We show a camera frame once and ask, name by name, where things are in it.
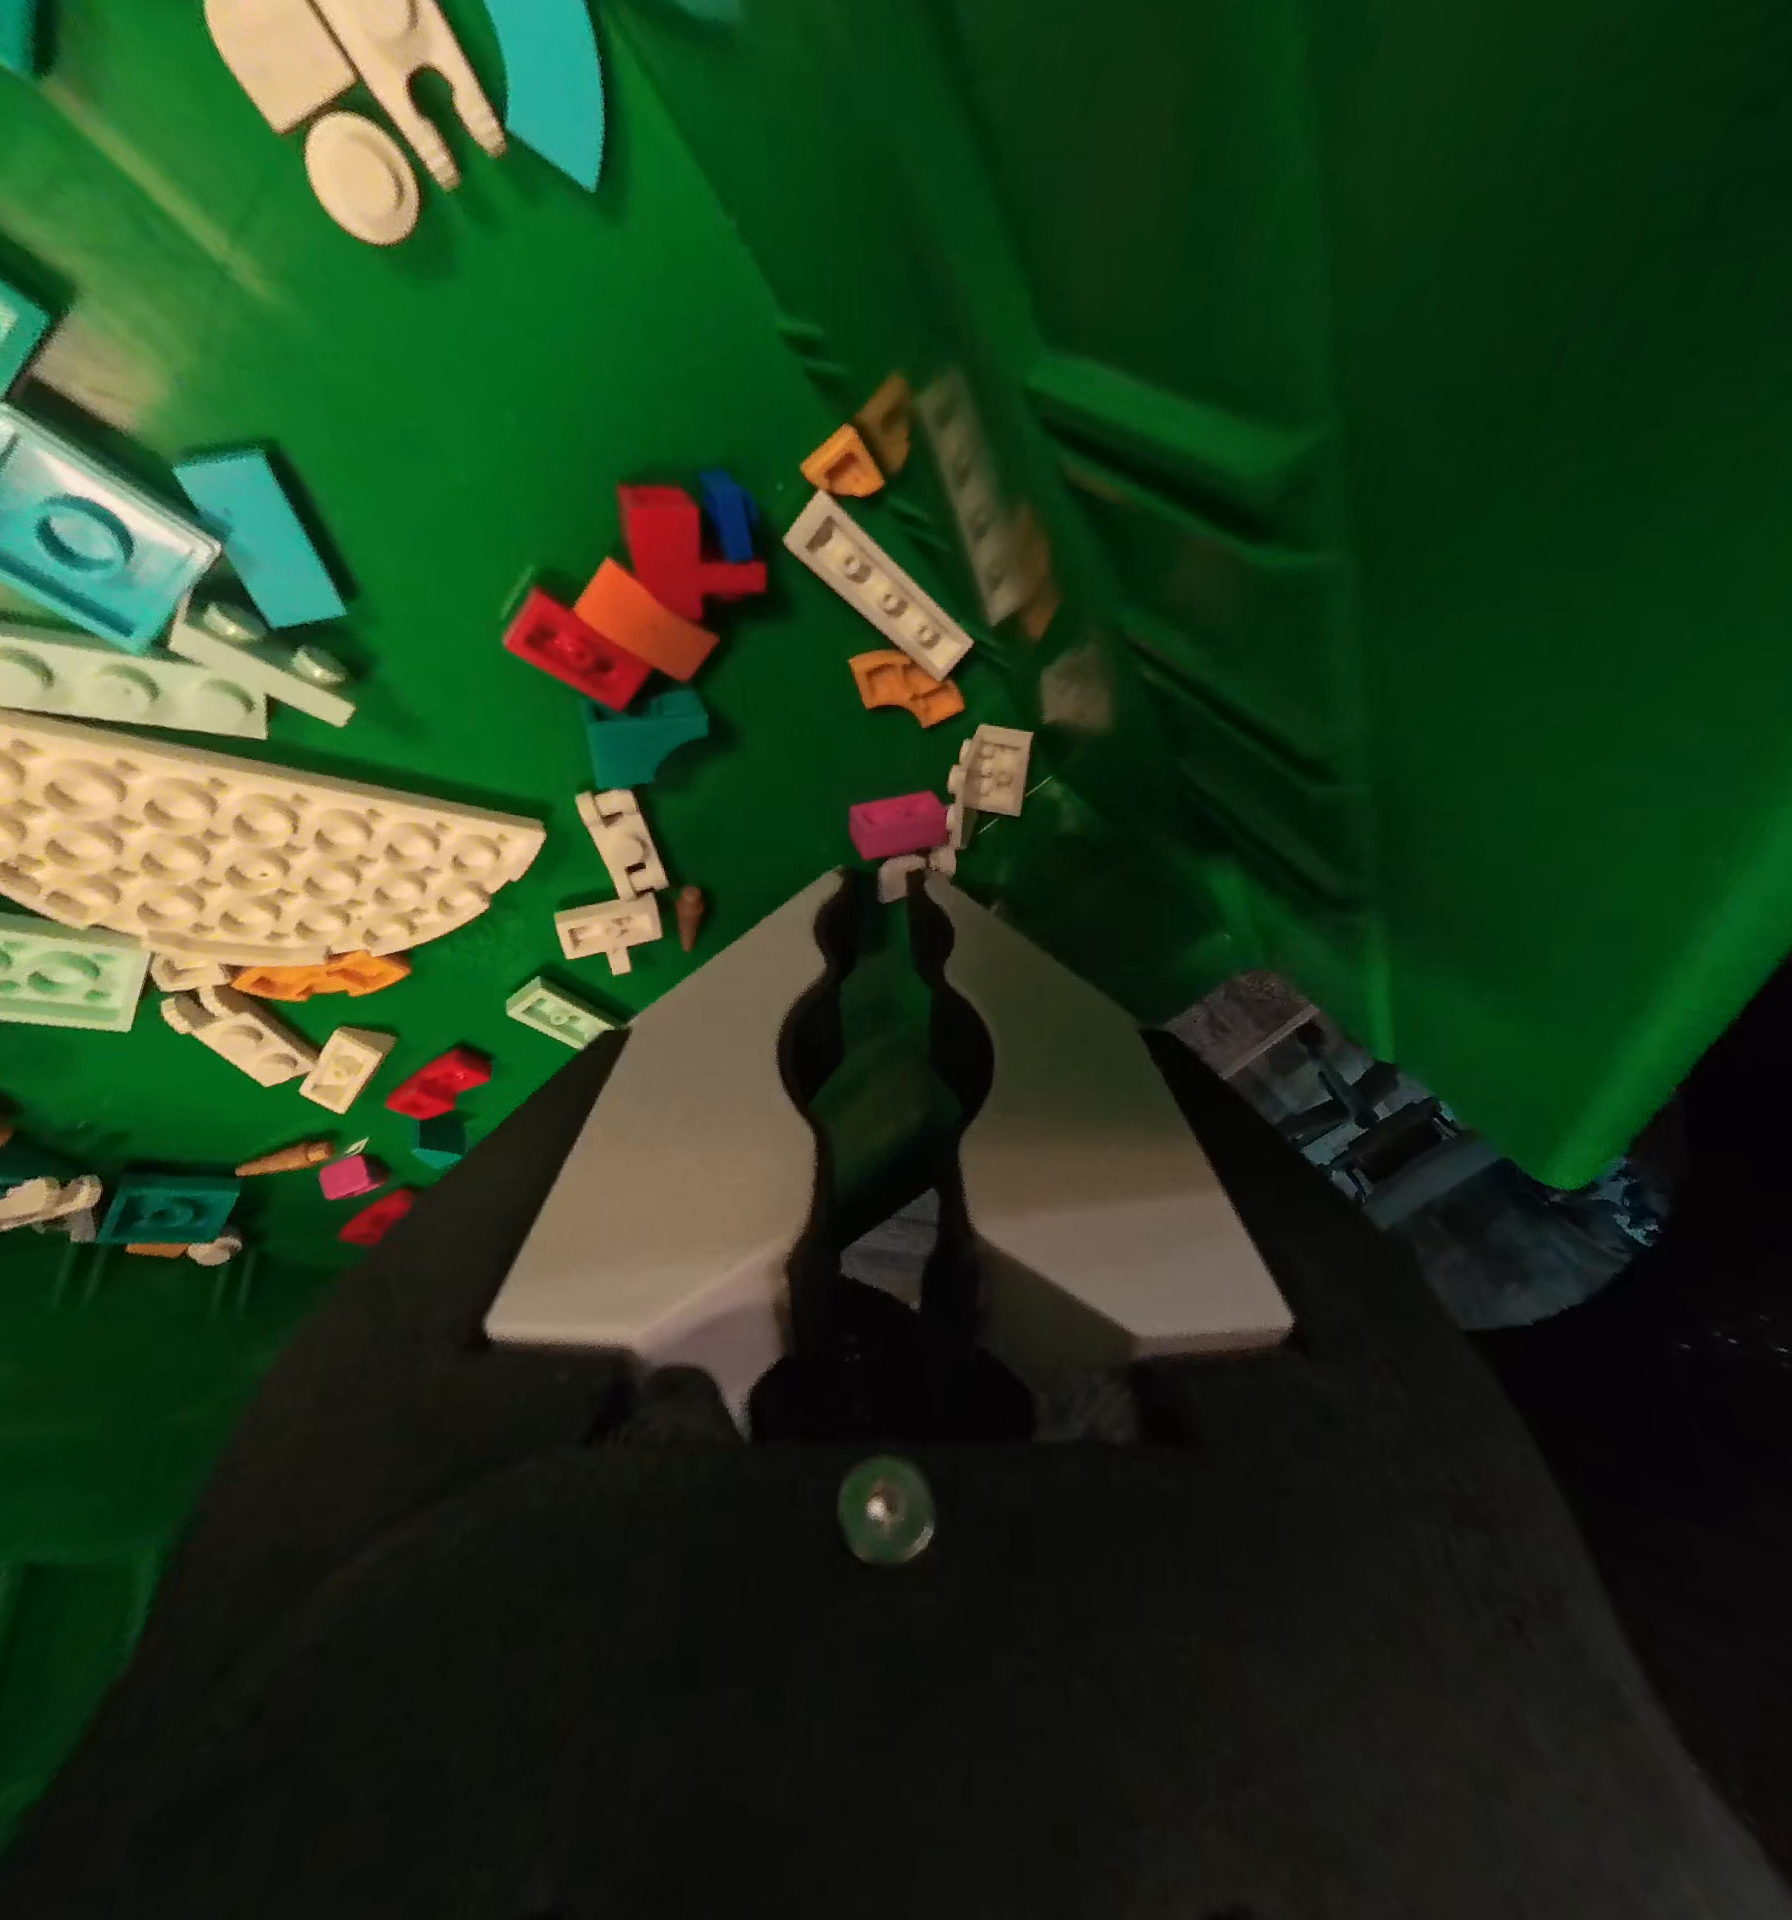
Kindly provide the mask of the green plastic bin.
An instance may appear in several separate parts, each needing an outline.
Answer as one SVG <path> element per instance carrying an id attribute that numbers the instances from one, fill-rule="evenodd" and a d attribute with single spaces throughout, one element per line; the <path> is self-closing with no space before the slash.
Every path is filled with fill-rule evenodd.
<path id="1" fill-rule="evenodd" d="M 849 871 L 850 972 L 790 1354 L 742 1428 L 484 1332 L 631 1023 L 788 902 L 702 951 L 645 814 L 768 590 L 712 466 L 502 633 L 584 723 L 564 960 L 689 972 L 516 986 L 548 1079 L 386 1228 L 241 1204 L 241 1322 L 0 1248 L 0 1916 L 1792 1916 L 1484 1361 L 1164 1030 L 1268 964 L 1577 1187 L 1792 948 L 1792 4 L 941 7 L 921 366 L 780 538 L 865 712 L 956 724 L 983 643 L 1016 699 L 800 888 Z M 370 21 L 345 104 L 540 88 L 604 193 L 608 21 Z M 175 536 L 0 428 L 36 611 L 167 619 L 225 570 L 151 601 Z M 878 870 L 941 845 L 1140 1023 L 1287 1344 L 935 1376 L 956 1117 Z"/>

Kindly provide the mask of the pile of lego bricks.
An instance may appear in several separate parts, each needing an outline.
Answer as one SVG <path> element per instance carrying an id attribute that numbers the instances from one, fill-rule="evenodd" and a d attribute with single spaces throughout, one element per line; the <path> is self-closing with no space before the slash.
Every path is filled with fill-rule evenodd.
<path id="1" fill-rule="evenodd" d="M 380 948 L 411 974 L 284 1017 L 393 1037 L 350 1117 L 259 1090 L 149 1005 L 130 1037 L 11 1026 L 0 1095 L 79 1170 L 229 1173 L 277 1141 L 364 1134 L 427 1181 L 389 1090 L 452 1044 L 487 1055 L 487 1134 L 567 1048 L 504 1000 L 545 974 L 608 1011 L 693 968 L 665 936 L 629 977 L 568 964 L 556 912 L 609 878 L 576 817 L 579 696 L 509 652 L 530 589 L 575 601 L 626 549 L 617 488 L 720 466 L 758 498 L 768 590 L 716 611 L 696 678 L 711 737 L 645 799 L 709 895 L 702 951 L 855 859 L 850 803 L 937 782 L 956 739 L 1012 718 L 1003 650 L 969 715 L 921 733 L 861 708 L 871 629 L 782 549 L 800 461 L 873 380 L 921 366 L 923 161 L 941 4 L 745 4 L 738 24 L 657 7 L 604 26 L 609 156 L 587 197 L 548 161 L 478 155 L 421 188 L 378 249 L 315 203 L 302 137 L 240 96 L 200 4 L 56 4 L 39 79 L 0 66 L 0 274 L 54 320 L 14 409 L 195 516 L 191 456 L 261 450 L 309 521 L 345 613 L 309 628 L 352 673 L 345 726 L 268 704 L 268 737 L 0 711 L 0 909 L 134 931 L 192 927 L 229 968 Z"/>

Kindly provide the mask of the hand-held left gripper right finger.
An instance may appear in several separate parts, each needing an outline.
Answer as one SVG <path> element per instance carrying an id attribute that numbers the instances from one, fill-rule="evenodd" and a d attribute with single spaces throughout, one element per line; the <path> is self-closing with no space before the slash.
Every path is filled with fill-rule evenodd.
<path id="1" fill-rule="evenodd" d="M 908 937 L 956 1117 L 920 1300 L 935 1376 L 1287 1344 L 1292 1308 L 1140 1023 L 935 873 L 908 881 Z"/>

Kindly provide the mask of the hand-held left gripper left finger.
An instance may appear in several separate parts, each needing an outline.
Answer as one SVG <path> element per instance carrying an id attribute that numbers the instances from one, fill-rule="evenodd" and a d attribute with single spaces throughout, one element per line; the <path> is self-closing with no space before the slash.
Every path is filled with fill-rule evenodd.
<path id="1" fill-rule="evenodd" d="M 832 870 L 631 1023 L 501 1285 L 501 1348 L 693 1368 L 749 1426 L 827 1210 L 812 1109 L 842 1050 L 850 876 Z"/>

